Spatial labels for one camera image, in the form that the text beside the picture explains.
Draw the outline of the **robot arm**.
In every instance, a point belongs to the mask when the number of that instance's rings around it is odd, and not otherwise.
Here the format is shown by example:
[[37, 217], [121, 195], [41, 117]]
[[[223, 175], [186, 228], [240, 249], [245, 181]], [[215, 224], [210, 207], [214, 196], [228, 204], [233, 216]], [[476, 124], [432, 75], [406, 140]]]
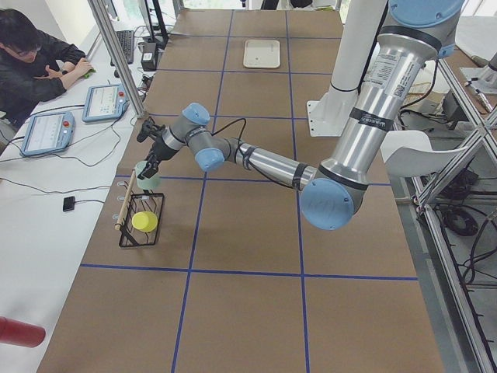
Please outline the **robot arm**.
[[193, 153], [204, 172], [230, 161], [254, 169], [275, 183], [301, 192], [301, 211], [313, 226], [335, 230], [359, 210], [369, 183], [367, 173], [405, 97], [426, 61], [454, 50], [461, 1], [389, 1], [380, 28], [380, 52], [366, 77], [357, 103], [332, 156], [318, 168], [269, 152], [235, 138], [216, 138], [206, 126], [207, 109], [191, 103], [169, 128], [159, 131], [137, 174], [140, 180], [158, 172], [182, 147]]

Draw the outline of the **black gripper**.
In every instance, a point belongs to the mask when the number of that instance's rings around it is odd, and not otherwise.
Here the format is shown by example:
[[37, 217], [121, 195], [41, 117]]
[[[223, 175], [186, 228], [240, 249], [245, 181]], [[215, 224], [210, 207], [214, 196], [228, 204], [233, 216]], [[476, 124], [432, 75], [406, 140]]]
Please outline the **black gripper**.
[[152, 178], [158, 172], [159, 164], [162, 161], [169, 160], [175, 154], [175, 150], [165, 143], [164, 134], [166, 134], [166, 126], [157, 125], [152, 119], [145, 120], [141, 125], [137, 141], [142, 143], [147, 138], [150, 138], [153, 144], [146, 160], [139, 161], [136, 164], [136, 175], [139, 180]]

